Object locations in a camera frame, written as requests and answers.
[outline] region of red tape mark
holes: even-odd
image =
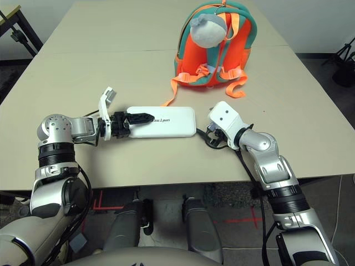
[[[224,220],[224,223],[241,223],[241,222],[259,222],[261,218],[243,218],[243,219],[228,219]]]
[[[102,190],[100,191],[100,197],[99,197],[99,206],[96,206],[96,199],[94,199],[94,206],[93,206],[93,210],[94,211],[107,211],[110,209],[123,209],[124,206],[113,206],[113,207],[102,207],[101,203],[102,203]]]
[[[257,229],[257,218],[255,217],[254,206],[251,206],[250,209],[251,209],[251,215],[253,216],[255,228]]]
[[[84,230],[85,230],[85,222],[86,222],[86,218],[83,220],[83,223],[82,223],[82,233],[84,233]]]

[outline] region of gray plush toy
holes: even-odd
[[[203,48],[216,47],[227,35],[226,22],[215,14],[201,14],[190,21],[191,38]]]

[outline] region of backpack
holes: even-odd
[[[201,14],[215,14],[226,22],[226,38],[216,47],[206,49],[192,41],[190,21]],[[256,23],[249,10],[242,4],[226,3],[226,0],[222,0],[222,3],[212,1],[197,7],[182,27],[174,61],[176,77],[171,80],[174,96],[163,106],[168,106],[175,99],[178,84],[201,87],[231,81],[226,94],[233,98],[244,97],[243,91],[233,90],[247,81],[248,77],[243,69],[256,32]]]

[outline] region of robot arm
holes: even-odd
[[[287,160],[279,155],[275,138],[257,133],[245,124],[226,102],[219,102],[209,114],[209,131],[221,130],[234,150],[249,152],[262,189],[280,230],[277,237],[283,265],[301,265],[323,260],[339,265],[335,251],[319,218],[310,208]]]
[[[31,216],[0,230],[0,265],[48,265],[81,224],[90,206],[91,186],[75,161],[74,144],[96,146],[99,136],[104,140],[126,137],[130,124],[153,121],[149,114],[115,112],[109,116],[107,107],[114,95],[112,88],[106,89],[99,102],[99,118],[54,114],[40,124]],[[78,177],[80,172],[87,186]]]

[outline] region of white wall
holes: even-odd
[[[253,1],[296,53],[334,53],[355,36],[354,0]]]
[[[74,1],[0,0],[0,9],[4,4],[20,4],[45,42]],[[355,35],[355,0],[253,1],[297,53],[333,53]],[[10,33],[0,38],[0,60],[30,58]]]

